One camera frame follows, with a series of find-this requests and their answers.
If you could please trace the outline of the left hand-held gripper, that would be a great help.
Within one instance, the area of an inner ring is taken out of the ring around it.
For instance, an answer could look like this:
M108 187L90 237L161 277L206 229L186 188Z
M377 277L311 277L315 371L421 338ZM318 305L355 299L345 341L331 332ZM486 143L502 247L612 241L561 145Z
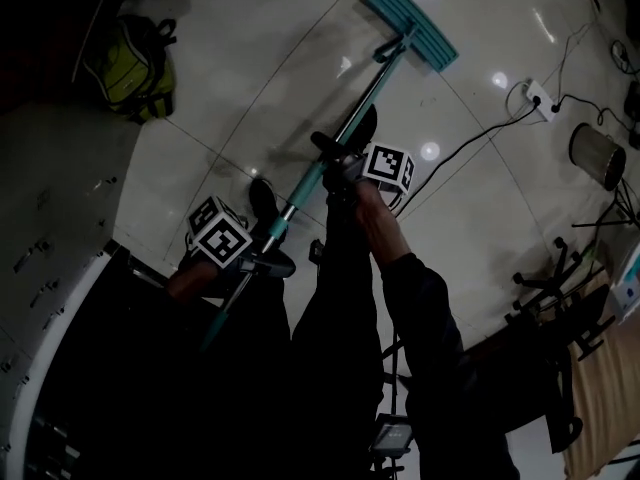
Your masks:
M258 258L254 241L240 217L220 198L207 197L187 218L186 254L189 259L204 256L220 270L255 269L272 278L289 278L295 262L281 250L270 250Z

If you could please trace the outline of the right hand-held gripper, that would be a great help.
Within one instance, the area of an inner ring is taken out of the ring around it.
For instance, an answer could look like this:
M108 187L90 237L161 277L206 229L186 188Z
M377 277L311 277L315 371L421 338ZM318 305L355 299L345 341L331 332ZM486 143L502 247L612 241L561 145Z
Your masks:
M372 142L363 154L350 155L348 148L322 132L313 132L310 139L320 150L320 161L343 160L344 178L349 182L371 181L386 203L400 203L409 193L415 163L407 151Z

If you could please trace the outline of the teal mop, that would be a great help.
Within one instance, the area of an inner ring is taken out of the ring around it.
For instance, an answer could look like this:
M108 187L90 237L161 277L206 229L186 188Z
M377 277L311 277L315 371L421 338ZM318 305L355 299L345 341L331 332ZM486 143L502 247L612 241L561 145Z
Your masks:
M456 49L413 0L364 0L364 3L393 29L396 36L374 51L373 59L381 65L381 68L331 137L344 146L408 50L414 50L421 59L438 72L444 70L458 57ZM269 237L256 251L258 258L274 248L287 230L292 217L313 193L329 165L333 162L342 164L342 161L320 161L318 157L309 167L288 198L284 209L272 224ZM222 309L215 315L200 346L202 351L206 350L215 339L228 317L231 306L248 282L258 275L257 262L254 270L240 272L244 276L233 293L225 299Z

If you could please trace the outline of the person's left forearm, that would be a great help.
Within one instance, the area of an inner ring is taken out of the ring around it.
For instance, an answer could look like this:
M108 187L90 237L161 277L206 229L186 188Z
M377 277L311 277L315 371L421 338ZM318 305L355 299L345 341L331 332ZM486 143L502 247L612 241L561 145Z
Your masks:
M209 261L198 261L178 270L167 282L167 293L180 304L200 296L219 275L219 268Z

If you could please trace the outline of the person's right forearm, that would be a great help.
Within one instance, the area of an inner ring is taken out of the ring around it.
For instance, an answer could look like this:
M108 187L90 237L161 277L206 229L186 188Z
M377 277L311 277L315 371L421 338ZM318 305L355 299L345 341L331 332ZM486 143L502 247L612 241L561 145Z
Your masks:
M444 279L410 249L400 226L372 183L356 185L356 219L381 273L391 316L447 320L451 317Z

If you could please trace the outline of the person's left black shoe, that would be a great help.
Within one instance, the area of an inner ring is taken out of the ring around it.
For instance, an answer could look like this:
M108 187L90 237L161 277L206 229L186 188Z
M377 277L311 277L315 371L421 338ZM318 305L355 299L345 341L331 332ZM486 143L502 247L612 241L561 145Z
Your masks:
M269 237L269 230L280 215L276 195L266 179L252 180L249 186L249 203L256 219L251 235L255 239L264 241Z

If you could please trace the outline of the person's black trousers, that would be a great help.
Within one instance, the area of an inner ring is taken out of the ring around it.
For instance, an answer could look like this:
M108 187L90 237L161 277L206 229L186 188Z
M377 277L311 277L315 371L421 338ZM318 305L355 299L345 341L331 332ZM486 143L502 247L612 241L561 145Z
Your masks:
M356 216L364 182L327 187L315 291L295 326L284 283L252 280L212 350L234 376L230 453L247 480L360 480L383 397L370 247Z

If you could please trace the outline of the black waist-mounted device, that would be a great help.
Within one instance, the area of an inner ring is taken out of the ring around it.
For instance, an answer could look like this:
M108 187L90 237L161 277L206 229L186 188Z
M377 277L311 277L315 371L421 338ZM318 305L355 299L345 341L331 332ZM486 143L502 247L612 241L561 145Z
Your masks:
M412 440L407 416L381 413L376 418L370 451L376 457L399 459L410 451Z

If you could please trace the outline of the yellow-green backpack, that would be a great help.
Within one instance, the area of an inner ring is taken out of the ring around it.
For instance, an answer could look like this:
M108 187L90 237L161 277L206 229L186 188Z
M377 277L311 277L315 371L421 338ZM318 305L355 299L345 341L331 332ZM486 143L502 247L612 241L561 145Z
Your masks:
M114 113L144 124L174 112L174 69L167 49L176 21L121 15L88 42L82 67Z

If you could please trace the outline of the white power strip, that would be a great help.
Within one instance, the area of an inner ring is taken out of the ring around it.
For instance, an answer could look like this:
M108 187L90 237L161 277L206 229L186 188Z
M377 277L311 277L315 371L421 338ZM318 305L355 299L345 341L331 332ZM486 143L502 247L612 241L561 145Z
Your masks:
M547 91L535 80L529 79L524 83L524 96L531 102L538 113L546 122L552 122L557 112L554 110L555 103Z

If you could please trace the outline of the grey metal locker cabinet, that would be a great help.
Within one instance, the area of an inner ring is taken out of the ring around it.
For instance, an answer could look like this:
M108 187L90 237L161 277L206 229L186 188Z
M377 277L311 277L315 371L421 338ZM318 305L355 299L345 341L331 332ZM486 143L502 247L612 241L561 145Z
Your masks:
M140 126L91 106L0 116L0 480L22 480L53 357L106 266Z

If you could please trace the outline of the metal mesh waste bin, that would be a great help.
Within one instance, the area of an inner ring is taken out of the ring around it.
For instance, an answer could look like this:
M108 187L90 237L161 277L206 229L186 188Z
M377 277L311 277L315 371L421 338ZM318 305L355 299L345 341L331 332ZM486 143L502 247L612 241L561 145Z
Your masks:
M568 154L573 165L582 169L606 191L613 191L622 180L626 151L588 123L580 123L574 129Z

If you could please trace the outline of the black office chair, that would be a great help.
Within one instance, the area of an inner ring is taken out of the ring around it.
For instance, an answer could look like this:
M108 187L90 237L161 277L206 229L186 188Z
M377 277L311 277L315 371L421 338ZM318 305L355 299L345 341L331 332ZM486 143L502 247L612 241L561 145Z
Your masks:
M616 321L614 316L603 317L610 288L602 285L586 296L577 289L565 292L564 284L582 265L583 257L570 252L561 237L554 240L554 246L560 255L550 277L526 279L520 272L513 275L515 284L536 294L525 303L514 301L513 311L505 315L505 321L532 329L552 349L576 344L580 349L577 360L581 362L604 344L601 335Z

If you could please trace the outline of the black tripod stand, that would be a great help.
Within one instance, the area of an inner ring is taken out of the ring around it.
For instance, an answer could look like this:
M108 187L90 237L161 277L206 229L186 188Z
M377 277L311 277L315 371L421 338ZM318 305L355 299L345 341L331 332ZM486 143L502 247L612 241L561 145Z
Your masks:
M640 230L640 198L625 178L618 183L610 204L594 222L573 224L572 228L600 229L612 226L635 226Z

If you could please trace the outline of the white and blue carton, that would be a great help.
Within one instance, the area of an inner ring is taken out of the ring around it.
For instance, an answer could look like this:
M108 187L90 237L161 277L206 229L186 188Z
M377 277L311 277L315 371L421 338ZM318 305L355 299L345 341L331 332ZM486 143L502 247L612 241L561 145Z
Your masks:
M614 311L622 321L640 309L640 242L626 255L611 284Z

